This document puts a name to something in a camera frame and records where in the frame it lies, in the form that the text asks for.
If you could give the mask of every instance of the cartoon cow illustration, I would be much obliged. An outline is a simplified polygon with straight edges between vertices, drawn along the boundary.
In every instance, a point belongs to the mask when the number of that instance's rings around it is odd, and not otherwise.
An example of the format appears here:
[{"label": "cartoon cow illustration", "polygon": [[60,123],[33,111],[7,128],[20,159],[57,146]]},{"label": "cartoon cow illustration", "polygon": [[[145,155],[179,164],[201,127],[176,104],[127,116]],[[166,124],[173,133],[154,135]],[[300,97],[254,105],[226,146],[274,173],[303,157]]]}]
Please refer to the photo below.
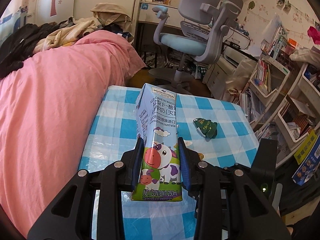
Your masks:
[{"label": "cartoon cow illustration", "polygon": [[140,181],[139,183],[142,185],[146,185],[145,189],[148,190],[158,190],[159,189],[159,180],[153,179],[151,177],[151,172],[154,170],[143,169],[140,173]]},{"label": "cartoon cow illustration", "polygon": [[171,181],[172,184],[181,184],[180,165],[170,163],[172,157],[177,158],[176,153],[163,143],[155,141],[154,144],[144,155],[146,164],[159,169],[160,183],[169,184]]}]

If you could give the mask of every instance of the pile of clothes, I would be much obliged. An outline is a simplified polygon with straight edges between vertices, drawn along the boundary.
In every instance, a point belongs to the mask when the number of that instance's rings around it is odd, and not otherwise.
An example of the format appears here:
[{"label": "pile of clothes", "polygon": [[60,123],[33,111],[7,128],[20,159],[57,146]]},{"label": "pile of clothes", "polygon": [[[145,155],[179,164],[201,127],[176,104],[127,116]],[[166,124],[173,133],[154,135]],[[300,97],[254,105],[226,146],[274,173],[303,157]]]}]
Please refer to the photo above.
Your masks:
[{"label": "pile of clothes", "polygon": [[82,37],[105,30],[133,40],[132,21],[124,8],[111,3],[99,3],[91,10],[93,17],[79,20],[70,17],[59,24],[41,26],[26,24],[10,35],[0,47],[0,79],[23,67],[23,61],[34,54],[60,46],[71,46]]}]

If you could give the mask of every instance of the chair base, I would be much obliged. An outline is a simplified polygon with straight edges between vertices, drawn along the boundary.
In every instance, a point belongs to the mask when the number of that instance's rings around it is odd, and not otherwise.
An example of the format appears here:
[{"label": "chair base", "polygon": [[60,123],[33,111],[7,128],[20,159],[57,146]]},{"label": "chair base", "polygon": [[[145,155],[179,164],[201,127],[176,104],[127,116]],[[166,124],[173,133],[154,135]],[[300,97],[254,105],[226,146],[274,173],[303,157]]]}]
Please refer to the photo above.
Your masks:
[{"label": "chair base", "polygon": [[175,92],[175,93],[183,94],[183,95],[192,95],[189,91],[182,88],[181,85],[178,85],[176,88],[174,88],[172,85],[161,85],[158,87],[167,89],[167,90]]},{"label": "chair base", "polygon": [[[174,76],[178,72],[180,80],[176,82],[174,80]],[[163,79],[167,80],[170,83],[182,83],[182,82],[188,82],[194,79],[193,75],[183,72],[183,71],[178,71],[172,68],[154,68],[149,70],[149,74],[157,79]]]}]

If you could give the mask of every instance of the table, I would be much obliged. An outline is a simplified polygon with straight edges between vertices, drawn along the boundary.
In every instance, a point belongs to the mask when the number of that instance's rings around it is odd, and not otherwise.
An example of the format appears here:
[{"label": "table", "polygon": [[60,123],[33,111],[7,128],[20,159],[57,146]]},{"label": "table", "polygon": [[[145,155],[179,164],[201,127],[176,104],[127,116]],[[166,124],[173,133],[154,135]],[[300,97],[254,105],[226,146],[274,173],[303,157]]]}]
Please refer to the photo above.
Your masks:
[{"label": "table", "polygon": [[[120,160],[122,153],[136,144],[135,101],[140,89],[110,86],[95,117],[85,145],[79,169],[103,170]],[[210,98],[177,95],[178,136],[192,141],[188,148],[204,155],[212,165],[225,167],[235,162],[251,166],[258,141],[242,111],[232,103]],[[218,135],[207,140],[193,124],[195,118],[218,123]],[[196,219],[195,200],[183,189],[181,202],[131,201],[122,192],[126,240],[193,239]],[[92,237],[96,236],[97,201],[94,205]]]}]

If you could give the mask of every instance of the pink object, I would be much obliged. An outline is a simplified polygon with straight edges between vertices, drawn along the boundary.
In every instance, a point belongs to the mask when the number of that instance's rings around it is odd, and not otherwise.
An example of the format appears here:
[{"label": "pink object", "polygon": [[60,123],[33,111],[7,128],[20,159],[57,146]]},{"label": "pink object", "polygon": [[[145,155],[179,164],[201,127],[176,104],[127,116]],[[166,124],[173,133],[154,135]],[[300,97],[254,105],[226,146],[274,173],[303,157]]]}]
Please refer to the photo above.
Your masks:
[{"label": "pink object", "polygon": [[290,44],[287,44],[285,47],[285,53],[291,55],[296,49],[292,47]]},{"label": "pink object", "polygon": [[308,36],[313,39],[314,44],[320,44],[320,32],[316,28],[311,26],[308,30]]},{"label": "pink object", "polygon": [[76,173],[108,86],[143,66],[124,38],[96,31],[0,80],[0,203],[23,236]]}]

